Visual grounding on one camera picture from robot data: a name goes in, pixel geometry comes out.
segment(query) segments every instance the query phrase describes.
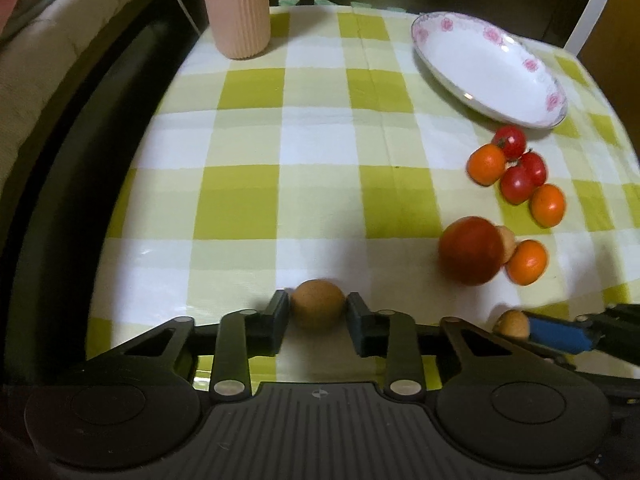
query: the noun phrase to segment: plate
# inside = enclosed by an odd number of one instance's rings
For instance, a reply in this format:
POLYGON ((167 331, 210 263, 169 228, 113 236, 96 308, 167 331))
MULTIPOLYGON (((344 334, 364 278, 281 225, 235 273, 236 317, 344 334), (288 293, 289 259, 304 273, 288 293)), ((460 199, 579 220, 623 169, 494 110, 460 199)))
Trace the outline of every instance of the plate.
POLYGON ((456 12, 422 14, 411 26, 420 58, 463 103, 503 123, 548 129, 567 113, 564 90, 511 34, 456 12))

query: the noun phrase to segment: yellow checkered tablecloth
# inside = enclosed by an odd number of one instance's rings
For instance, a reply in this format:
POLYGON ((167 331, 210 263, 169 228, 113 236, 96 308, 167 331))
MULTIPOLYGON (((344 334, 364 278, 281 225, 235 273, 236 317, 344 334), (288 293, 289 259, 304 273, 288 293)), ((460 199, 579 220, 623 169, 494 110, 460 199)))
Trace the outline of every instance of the yellow checkered tablecloth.
MULTIPOLYGON (((509 307, 559 317, 640 303, 640 170, 620 121, 567 52, 525 41, 558 76, 568 117, 529 132, 567 213, 541 229, 527 204, 465 174, 497 125, 447 94, 417 59, 414 16, 337 6, 275 7, 267 51, 220 55, 207 31, 169 87, 127 175, 95 281, 89 356, 175 316, 199 324, 263 307, 277 288, 329 278, 372 310, 418 323, 488 326, 509 307), (438 237, 478 215, 546 245, 550 263, 519 287, 443 282, 438 237)), ((597 355, 615 374, 632 370, 597 355)), ((254 379, 364 380, 344 326, 300 332, 254 358, 254 379)))

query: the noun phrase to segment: pink cup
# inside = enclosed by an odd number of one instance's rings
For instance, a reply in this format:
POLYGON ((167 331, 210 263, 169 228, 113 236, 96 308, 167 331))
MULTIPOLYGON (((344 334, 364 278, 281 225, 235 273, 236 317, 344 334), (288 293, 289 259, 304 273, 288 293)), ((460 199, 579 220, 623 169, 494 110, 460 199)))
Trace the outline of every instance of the pink cup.
POLYGON ((269 0, 204 0, 218 50, 231 59, 255 56, 271 37, 269 0))

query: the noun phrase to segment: tomato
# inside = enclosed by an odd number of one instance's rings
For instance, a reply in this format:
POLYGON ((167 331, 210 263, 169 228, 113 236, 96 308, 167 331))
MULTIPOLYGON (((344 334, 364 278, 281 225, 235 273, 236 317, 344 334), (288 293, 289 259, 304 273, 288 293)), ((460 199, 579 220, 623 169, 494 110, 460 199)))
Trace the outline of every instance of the tomato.
POLYGON ((518 160, 524 153, 527 138, 523 131, 516 126, 502 126, 496 131, 491 143, 504 152, 507 160, 518 160))
POLYGON ((469 157, 466 173, 480 186, 490 186, 504 174, 505 165, 502 150, 493 144, 485 144, 469 157))
POLYGON ((500 180, 500 191, 505 200, 518 205, 527 200, 536 187, 523 166, 512 166, 504 172, 500 180))
POLYGON ((558 186, 544 184, 534 191, 529 208, 533 219, 542 227, 555 227, 566 210, 564 193, 558 186))
POLYGON ((504 247, 500 231, 487 219, 467 216, 444 229, 438 262, 444 275, 464 285, 482 285, 500 270, 504 247))
POLYGON ((546 165, 542 157, 536 152, 529 150, 520 157, 520 164, 527 170, 529 176, 536 187, 542 186, 546 182, 546 165))
POLYGON ((546 247, 537 240, 524 240, 505 266, 507 276, 517 285, 527 286, 545 272, 549 263, 546 247))

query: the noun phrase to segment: blue handle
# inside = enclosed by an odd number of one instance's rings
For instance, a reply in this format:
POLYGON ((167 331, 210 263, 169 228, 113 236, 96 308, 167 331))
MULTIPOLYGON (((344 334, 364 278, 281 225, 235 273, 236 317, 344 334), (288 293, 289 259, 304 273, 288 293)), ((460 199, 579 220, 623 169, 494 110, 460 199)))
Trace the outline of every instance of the blue handle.
POLYGON ((529 317, 529 339, 567 354, 579 354, 593 350, 595 343, 578 326, 555 322, 554 320, 529 317))

